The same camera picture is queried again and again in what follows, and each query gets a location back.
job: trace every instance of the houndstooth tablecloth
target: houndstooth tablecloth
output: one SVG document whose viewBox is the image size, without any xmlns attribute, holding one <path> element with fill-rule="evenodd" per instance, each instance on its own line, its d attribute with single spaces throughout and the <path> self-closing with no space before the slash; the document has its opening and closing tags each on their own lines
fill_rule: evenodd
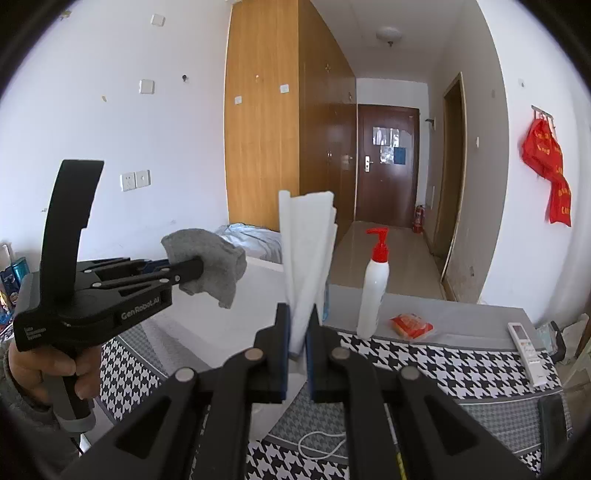
<svg viewBox="0 0 591 480">
<path fill-rule="evenodd" d="M 161 369 L 153 365 L 157 361 L 145 335 L 142 335 L 141 326 L 134 329 L 138 330 L 126 335 L 125 339 L 115 338 L 103 347 L 99 404 L 113 421 L 121 420 L 165 378 Z M 556 370 L 545 352 L 541 355 L 549 382 L 542 388 L 533 388 L 516 352 L 409 345 L 380 338 L 365 341 L 349 332 L 339 332 L 339 335 L 343 347 L 359 352 L 380 368 L 417 366 L 531 470 L 540 473 L 537 400 L 562 391 Z M 566 403 L 565 412 L 570 429 Z M 348 478 L 345 446 L 326 460 L 310 460 L 298 453 L 297 441 L 314 430 L 344 432 L 343 406 L 314 404 L 304 387 L 269 436 L 249 443 L 246 479 Z M 339 440 L 309 437 L 303 442 L 303 450 L 309 456 L 321 456 L 331 452 Z"/>
</svg>

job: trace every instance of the red banner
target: red banner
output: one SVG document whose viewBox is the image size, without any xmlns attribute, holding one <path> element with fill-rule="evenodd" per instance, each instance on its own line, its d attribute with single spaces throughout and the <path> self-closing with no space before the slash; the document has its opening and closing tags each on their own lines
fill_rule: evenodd
<svg viewBox="0 0 591 480">
<path fill-rule="evenodd" d="M 560 222 L 571 226 L 571 193 L 564 178 L 562 150 L 545 118 L 536 118 L 531 124 L 530 132 L 523 142 L 521 158 L 538 175 L 552 182 L 550 223 Z"/>
</svg>

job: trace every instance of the hand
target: hand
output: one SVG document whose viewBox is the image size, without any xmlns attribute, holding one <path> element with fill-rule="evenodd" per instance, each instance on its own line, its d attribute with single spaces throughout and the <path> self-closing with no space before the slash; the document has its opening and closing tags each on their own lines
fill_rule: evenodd
<svg viewBox="0 0 591 480">
<path fill-rule="evenodd" d="M 50 346 L 19 352 L 17 344 L 12 341 L 8 347 L 8 363 L 12 377 L 27 396 L 50 405 L 51 400 L 43 386 L 41 373 L 58 377 L 76 374 L 76 395 L 82 400 L 94 398 L 100 393 L 100 353 L 101 347 L 95 346 L 80 353 L 74 361 L 64 352 Z"/>
</svg>

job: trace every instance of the remote control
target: remote control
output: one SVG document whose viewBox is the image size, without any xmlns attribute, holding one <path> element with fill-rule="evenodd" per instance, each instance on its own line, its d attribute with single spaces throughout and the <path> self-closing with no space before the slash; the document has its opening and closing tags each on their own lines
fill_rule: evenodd
<svg viewBox="0 0 591 480">
<path fill-rule="evenodd" d="M 508 323 L 509 333 L 515 342 L 515 346 L 519 350 L 521 360 L 525 366 L 527 376 L 534 387 L 541 387 L 548 383 L 542 359 L 535 351 L 534 344 L 531 343 L 530 337 L 520 323 Z"/>
</svg>

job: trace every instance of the plastic wrapper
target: plastic wrapper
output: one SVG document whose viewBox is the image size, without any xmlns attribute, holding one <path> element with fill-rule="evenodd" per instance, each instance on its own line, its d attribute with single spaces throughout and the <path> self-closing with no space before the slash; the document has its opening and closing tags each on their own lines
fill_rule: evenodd
<svg viewBox="0 0 591 480">
<path fill-rule="evenodd" d="M 433 325 L 414 313 L 403 313 L 390 320 L 392 328 L 404 340 L 419 340 L 433 331 Z"/>
</svg>

